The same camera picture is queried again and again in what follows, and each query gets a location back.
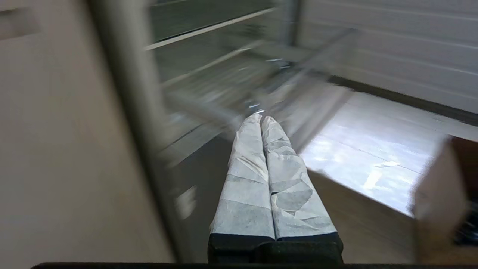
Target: shelf bar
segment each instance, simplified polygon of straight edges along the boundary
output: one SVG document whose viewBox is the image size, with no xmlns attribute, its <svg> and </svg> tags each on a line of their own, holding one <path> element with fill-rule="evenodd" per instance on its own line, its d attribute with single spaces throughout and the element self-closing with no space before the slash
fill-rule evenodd
<svg viewBox="0 0 478 269">
<path fill-rule="evenodd" d="M 273 11 L 274 9 L 275 8 L 261 10 L 261 11 L 255 12 L 255 13 L 251 13 L 251 14 L 248 14 L 248 15 L 238 17 L 236 19 L 228 20 L 228 21 L 225 21 L 225 22 L 221 22 L 221 23 L 217 23 L 217 24 L 205 27 L 205 28 L 201 28 L 199 30 L 192 31 L 190 33 L 182 34 L 182 35 L 179 35 L 179 36 L 176 36 L 176 37 L 173 37 L 173 38 L 168 38 L 166 40 L 159 41 L 159 42 L 156 42 L 154 44 L 148 45 L 148 46 L 144 47 L 144 50 L 153 50 L 153 49 L 156 49 L 156 48 L 159 48 L 159 47 L 162 47 L 162 46 L 169 45 L 169 44 L 174 43 L 174 42 L 178 42 L 178 41 L 181 41 L 181 40 L 184 40 L 184 39 L 196 36 L 196 35 L 204 34 L 204 33 L 207 33 L 207 32 L 210 32 L 210 31 L 213 31 L 213 30 L 225 27 L 225 26 L 228 26 L 228 25 L 231 25 L 231 24 L 234 24 L 234 23 L 238 23 L 238 22 L 241 22 L 241 21 L 252 19 L 254 17 L 258 17 L 258 16 L 264 15 L 266 13 L 269 13 L 269 12 Z"/>
</svg>

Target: floor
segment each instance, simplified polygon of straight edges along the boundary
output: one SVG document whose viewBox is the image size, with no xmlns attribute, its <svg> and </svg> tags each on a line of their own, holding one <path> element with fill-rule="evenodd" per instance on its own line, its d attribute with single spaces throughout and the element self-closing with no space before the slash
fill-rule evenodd
<svg viewBox="0 0 478 269">
<path fill-rule="evenodd" d="M 309 170 L 411 216 L 411 191 L 447 135 L 478 127 L 355 92 L 301 152 Z"/>
</svg>

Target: cardboard box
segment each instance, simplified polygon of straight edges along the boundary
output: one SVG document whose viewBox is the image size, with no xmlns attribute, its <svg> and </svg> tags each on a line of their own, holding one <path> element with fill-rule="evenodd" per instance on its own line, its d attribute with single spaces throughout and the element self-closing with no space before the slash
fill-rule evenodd
<svg viewBox="0 0 478 269">
<path fill-rule="evenodd" d="M 414 192 L 418 259 L 424 264 L 478 264 L 478 247 L 453 243 L 478 196 L 478 143 L 450 137 Z"/>
</svg>

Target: white wall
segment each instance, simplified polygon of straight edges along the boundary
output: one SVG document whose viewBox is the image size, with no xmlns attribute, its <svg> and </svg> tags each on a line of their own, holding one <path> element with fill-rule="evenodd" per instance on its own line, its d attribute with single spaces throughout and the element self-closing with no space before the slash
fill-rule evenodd
<svg viewBox="0 0 478 269">
<path fill-rule="evenodd" d="M 345 77 L 478 113 L 478 1 L 305 0 L 302 21 L 361 30 Z"/>
<path fill-rule="evenodd" d="M 80 2 L 0 1 L 18 7 L 38 32 L 0 40 L 2 268 L 171 262 Z"/>
</svg>

